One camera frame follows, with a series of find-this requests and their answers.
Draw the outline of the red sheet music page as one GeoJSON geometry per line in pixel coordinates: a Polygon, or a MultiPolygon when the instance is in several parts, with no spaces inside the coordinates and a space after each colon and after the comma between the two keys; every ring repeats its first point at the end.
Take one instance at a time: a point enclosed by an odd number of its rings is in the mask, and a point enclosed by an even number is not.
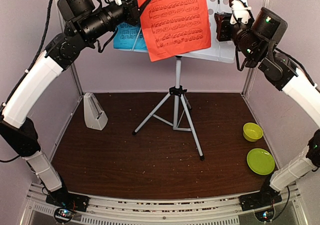
{"type": "Polygon", "coordinates": [[[151,0],[140,21],[151,62],[211,47],[207,0],[151,0]]]}

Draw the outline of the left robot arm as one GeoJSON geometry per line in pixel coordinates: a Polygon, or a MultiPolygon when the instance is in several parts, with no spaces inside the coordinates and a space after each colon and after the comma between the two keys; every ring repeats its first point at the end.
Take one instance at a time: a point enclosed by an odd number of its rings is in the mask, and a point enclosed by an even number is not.
{"type": "Polygon", "coordinates": [[[102,53],[99,39],[115,35],[122,23],[135,26],[151,0],[58,0],[65,28],[49,44],[42,43],[19,82],[0,107],[0,134],[33,169],[61,207],[72,203],[63,181],[42,152],[28,113],[46,88],[78,58],[85,48],[102,53]]]}

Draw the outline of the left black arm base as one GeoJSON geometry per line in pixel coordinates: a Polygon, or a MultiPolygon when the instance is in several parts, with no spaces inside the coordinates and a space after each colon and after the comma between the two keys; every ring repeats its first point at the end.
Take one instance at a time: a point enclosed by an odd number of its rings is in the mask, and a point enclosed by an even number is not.
{"type": "Polygon", "coordinates": [[[45,202],[76,212],[86,212],[89,200],[88,196],[71,193],[66,186],[62,186],[56,191],[49,191],[45,202]]]}

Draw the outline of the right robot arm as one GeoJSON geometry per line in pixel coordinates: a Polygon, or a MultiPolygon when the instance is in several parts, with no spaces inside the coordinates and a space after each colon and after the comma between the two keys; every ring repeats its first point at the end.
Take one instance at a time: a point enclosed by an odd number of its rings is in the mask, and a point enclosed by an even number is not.
{"type": "MultiPolygon", "coordinates": [[[[216,36],[220,42],[233,42],[237,69],[258,68],[265,78],[292,100],[318,127],[320,125],[320,90],[306,69],[293,56],[278,48],[288,23],[271,10],[262,7],[254,18],[248,7],[217,12],[216,36]]],[[[259,205],[268,205],[276,194],[292,182],[320,166],[320,131],[287,165],[275,171],[256,195],[259,205]]]]}

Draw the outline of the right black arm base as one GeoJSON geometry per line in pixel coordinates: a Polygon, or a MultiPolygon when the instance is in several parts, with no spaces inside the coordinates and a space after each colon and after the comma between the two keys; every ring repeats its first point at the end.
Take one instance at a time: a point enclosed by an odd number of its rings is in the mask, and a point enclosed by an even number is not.
{"type": "Polygon", "coordinates": [[[268,207],[281,201],[282,197],[280,192],[271,188],[269,181],[264,182],[258,192],[241,195],[239,197],[242,211],[268,207]]]}

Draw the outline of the blue sheet music page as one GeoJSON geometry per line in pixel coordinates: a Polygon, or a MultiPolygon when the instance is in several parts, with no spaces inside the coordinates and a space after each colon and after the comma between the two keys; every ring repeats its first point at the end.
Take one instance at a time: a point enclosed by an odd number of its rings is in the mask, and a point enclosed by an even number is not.
{"type": "Polygon", "coordinates": [[[132,52],[147,52],[141,25],[121,23],[113,39],[113,48],[132,52]]]}

